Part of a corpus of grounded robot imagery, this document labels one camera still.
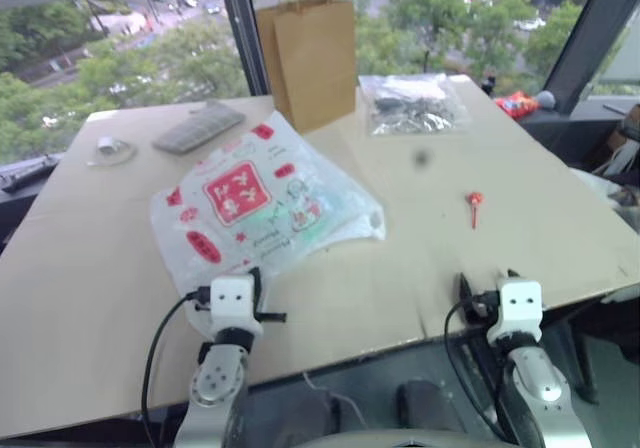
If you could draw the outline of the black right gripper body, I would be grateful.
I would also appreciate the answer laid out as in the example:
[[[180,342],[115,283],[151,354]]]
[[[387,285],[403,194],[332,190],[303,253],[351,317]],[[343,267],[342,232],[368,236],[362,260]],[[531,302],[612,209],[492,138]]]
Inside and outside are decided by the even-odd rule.
[[[466,321],[496,321],[500,295],[498,291],[486,291],[472,295],[465,306]]]

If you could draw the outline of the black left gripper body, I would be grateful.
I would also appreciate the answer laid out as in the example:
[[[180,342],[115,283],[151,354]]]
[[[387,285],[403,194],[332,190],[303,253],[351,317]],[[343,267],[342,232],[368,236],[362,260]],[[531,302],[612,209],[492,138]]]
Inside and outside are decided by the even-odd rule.
[[[254,318],[258,322],[286,322],[287,314],[284,312],[267,312],[262,308],[263,283],[261,288],[254,287]]]

